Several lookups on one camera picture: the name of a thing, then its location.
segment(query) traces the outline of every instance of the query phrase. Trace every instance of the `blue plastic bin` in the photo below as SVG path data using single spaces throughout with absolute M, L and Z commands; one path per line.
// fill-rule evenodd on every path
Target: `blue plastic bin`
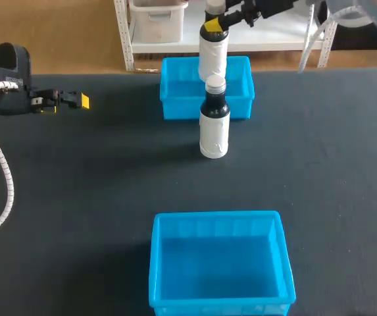
M 199 77 L 199 57 L 163 59 L 161 101 L 165 120 L 199 119 L 205 96 L 205 83 Z M 249 58 L 228 57 L 226 101 L 231 119 L 249 119 L 254 97 Z
M 295 299 L 277 212 L 155 217 L 149 303 L 156 316 L 286 315 Z

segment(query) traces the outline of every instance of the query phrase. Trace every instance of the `plastic bin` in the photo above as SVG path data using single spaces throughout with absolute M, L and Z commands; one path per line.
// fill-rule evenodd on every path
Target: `plastic bin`
M 156 316 L 286 315 L 295 299 L 277 212 L 155 217 L 149 303 Z
M 249 58 L 231 56 L 227 60 L 226 101 L 230 118 L 249 119 L 255 97 Z M 199 77 L 199 57 L 163 59 L 161 101 L 165 120 L 199 119 L 205 96 L 205 83 Z
M 179 0 L 130 0 L 136 28 L 143 43 L 172 43 L 182 40 L 184 9 Z

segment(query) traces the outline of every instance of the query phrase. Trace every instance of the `white storage container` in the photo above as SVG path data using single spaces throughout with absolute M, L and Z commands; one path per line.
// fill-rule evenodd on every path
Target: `white storage container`
M 130 0 L 132 18 L 143 43 L 172 43 L 182 40 L 184 9 L 180 0 Z

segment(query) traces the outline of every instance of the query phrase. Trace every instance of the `table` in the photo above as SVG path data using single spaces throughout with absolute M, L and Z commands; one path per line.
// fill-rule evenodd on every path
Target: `table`
M 36 76 L 91 110 L 0 117 L 16 200 L 0 228 L 0 315 L 152 315 L 160 212 L 280 212 L 290 315 L 377 315 L 377 70 L 255 74 L 227 156 L 164 122 L 157 75 Z M 0 169 L 0 214 L 6 188 Z

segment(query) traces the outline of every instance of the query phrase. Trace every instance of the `bottle cap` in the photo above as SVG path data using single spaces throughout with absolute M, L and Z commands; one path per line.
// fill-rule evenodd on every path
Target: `bottle cap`
M 226 90 L 226 80 L 218 74 L 212 74 L 206 80 L 206 91 L 211 94 L 221 94 Z
M 206 12 L 211 15 L 224 14 L 226 11 L 225 0 L 207 0 Z

